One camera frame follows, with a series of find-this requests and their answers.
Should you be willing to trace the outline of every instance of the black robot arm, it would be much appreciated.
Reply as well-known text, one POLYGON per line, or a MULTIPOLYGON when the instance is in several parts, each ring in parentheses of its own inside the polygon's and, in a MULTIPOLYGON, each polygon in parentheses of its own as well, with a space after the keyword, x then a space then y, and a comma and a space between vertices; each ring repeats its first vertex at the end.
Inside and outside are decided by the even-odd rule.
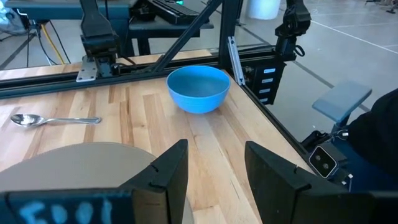
POLYGON ((96 0, 80 0, 83 9, 81 41, 88 57, 109 57, 118 53, 118 36, 111 23, 100 13, 96 0))
POLYGON ((275 35, 278 36, 275 51, 283 57, 295 57, 295 54, 304 56, 303 48, 296 45, 296 41, 310 27, 310 12, 303 0, 286 0, 286 4, 283 23, 275 29, 275 35))

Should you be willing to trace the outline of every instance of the floor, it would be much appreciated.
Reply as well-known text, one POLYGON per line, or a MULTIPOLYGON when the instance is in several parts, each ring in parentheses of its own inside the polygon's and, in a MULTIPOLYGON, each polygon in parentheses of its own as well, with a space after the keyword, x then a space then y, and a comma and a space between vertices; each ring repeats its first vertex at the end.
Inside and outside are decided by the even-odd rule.
MULTIPOLYGON (((274 105, 267 106, 280 122, 298 139, 302 140, 314 129, 329 131, 332 121, 312 109, 312 103, 343 80, 354 80, 373 89, 372 95, 351 115, 351 120, 369 111, 383 94, 398 86, 398 14, 388 14, 364 0, 304 0, 312 15, 308 32, 298 38, 306 51, 304 57, 289 62, 285 68, 274 105)), ((239 46, 249 47, 275 44, 274 29, 282 22, 285 2, 279 14, 271 21, 246 17, 246 3, 241 16, 242 27, 236 28, 239 46)), ((185 5, 201 11, 205 4, 200 0, 185 0, 185 5)), ((220 14, 213 13, 215 28, 203 30, 200 38, 191 39, 183 50, 210 49, 216 51, 220 33, 220 14)), ((80 21, 53 21, 70 60, 79 62, 84 55, 80 41, 80 21)), ((54 30, 47 25, 55 45, 54 30)), ((45 38, 44 48, 54 61, 56 55, 45 38)), ((152 53, 165 52, 175 39, 151 39, 152 53)), ((26 67, 27 43, 29 66, 48 65, 38 38, 12 37, 0 42, 0 69, 26 67)))

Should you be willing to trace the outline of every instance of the wire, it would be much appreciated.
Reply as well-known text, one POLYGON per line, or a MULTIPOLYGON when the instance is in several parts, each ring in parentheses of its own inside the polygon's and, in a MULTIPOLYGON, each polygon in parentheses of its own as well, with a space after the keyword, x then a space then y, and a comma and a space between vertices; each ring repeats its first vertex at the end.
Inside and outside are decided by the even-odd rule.
POLYGON ((38 31, 36 31, 36 33, 37 33, 37 37, 38 37, 38 39, 39 39, 40 46, 41 46, 41 48, 42 48, 42 50, 43 50, 45 56, 47 57, 47 60, 49 60, 50 62, 52 62, 54 65, 58 65, 57 63, 55 63, 55 62, 49 57, 49 55, 48 55, 47 52, 45 51, 45 49, 44 49, 44 47, 43 47, 43 43, 42 43, 41 34, 40 34, 38 31))
POLYGON ((49 34, 47 33, 47 30, 45 29, 45 26, 44 26, 43 24, 41 24, 40 26, 41 26, 41 28, 42 28, 42 30, 43 30, 43 33, 44 33, 45 37, 46 37, 47 40, 49 41, 51 47, 53 48, 53 50, 54 50, 55 53, 57 54, 58 59, 61 61, 61 64, 64 65, 65 62, 63 61, 60 52, 58 51, 58 49, 55 47, 54 43, 52 42, 52 40, 51 40, 49 34))
POLYGON ((15 36, 14 36, 14 35, 9 35, 8 37, 5 37, 5 38, 3 38, 3 39, 0 39, 0 42, 3 42, 3 41, 7 40, 7 39, 10 38, 10 37, 15 37, 15 36))
MULTIPOLYGON (((129 19, 129 25, 135 18, 136 18, 135 16, 131 16, 131 18, 129 19)), ((129 31, 127 30, 126 35, 124 36, 124 42, 123 42, 122 49, 126 48, 127 41, 131 42, 131 39, 128 40, 128 37, 129 37, 129 31)))
POLYGON ((60 44, 61 44, 61 48, 62 48, 62 50, 63 50, 63 53, 65 54, 65 56, 67 57, 68 62, 70 63, 70 60, 69 60, 67 51, 65 50, 65 48, 63 48, 63 44, 62 44, 61 38, 60 38, 60 36, 58 35, 58 32, 57 32, 57 30, 55 29, 55 27, 54 27, 54 25, 52 24, 51 21, 50 21, 50 25, 52 26, 52 29, 54 30, 55 35, 57 35, 57 38, 58 38, 58 41, 59 41, 60 44))
POLYGON ((136 64, 133 60, 129 59, 128 57, 122 57, 122 58, 123 58, 124 60, 130 62, 132 66, 135 66, 135 67, 137 66, 137 64, 136 64))

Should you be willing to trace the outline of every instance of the bowl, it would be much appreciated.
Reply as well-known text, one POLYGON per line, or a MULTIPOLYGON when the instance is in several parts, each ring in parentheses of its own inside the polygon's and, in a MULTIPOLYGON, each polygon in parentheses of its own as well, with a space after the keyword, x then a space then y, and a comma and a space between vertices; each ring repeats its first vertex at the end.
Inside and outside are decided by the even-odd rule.
POLYGON ((231 86, 223 71, 200 65, 177 69, 167 77, 166 84, 174 103, 194 114, 207 113, 219 107, 231 86))

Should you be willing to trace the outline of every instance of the wooden table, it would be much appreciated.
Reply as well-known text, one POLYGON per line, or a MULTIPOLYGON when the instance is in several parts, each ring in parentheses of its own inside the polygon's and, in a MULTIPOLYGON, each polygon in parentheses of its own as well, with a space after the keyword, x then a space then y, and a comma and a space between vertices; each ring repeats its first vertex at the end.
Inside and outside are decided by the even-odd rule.
MULTIPOLYGON (((205 50, 177 58, 201 57, 205 50)), ((153 62, 156 55, 136 57, 153 62)), ((43 75, 78 65, 12 70, 0 77, 43 75)), ((119 85, 0 100, 0 170, 52 149, 81 142, 120 142, 159 156, 179 139, 189 141, 187 197, 196 223, 259 223, 244 164, 248 140, 310 170, 273 124, 232 81, 225 102, 203 115, 185 113, 169 97, 164 78, 119 85), (47 118, 100 116, 96 126, 45 125, 24 129, 12 124, 16 113, 47 118)))

